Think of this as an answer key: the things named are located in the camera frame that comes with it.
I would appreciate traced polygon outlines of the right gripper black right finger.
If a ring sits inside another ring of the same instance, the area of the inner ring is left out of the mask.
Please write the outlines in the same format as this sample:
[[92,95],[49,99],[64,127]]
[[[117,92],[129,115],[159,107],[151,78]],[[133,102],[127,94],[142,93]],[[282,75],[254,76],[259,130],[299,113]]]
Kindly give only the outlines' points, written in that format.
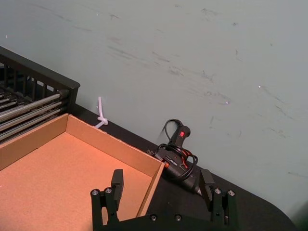
[[209,170],[200,170],[199,189],[215,226],[238,226],[236,193],[218,186]]

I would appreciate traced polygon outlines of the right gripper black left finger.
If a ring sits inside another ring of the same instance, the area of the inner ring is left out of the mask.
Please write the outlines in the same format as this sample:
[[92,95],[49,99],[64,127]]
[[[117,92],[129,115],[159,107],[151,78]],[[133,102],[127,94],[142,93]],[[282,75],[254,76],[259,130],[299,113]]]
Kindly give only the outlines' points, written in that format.
[[119,209],[123,188],[123,170],[116,169],[114,170],[110,187],[105,188],[103,191],[100,191],[99,189],[93,189],[90,192],[93,226],[103,226],[103,207],[105,207],[107,210],[107,224],[114,225],[119,223],[117,211]]

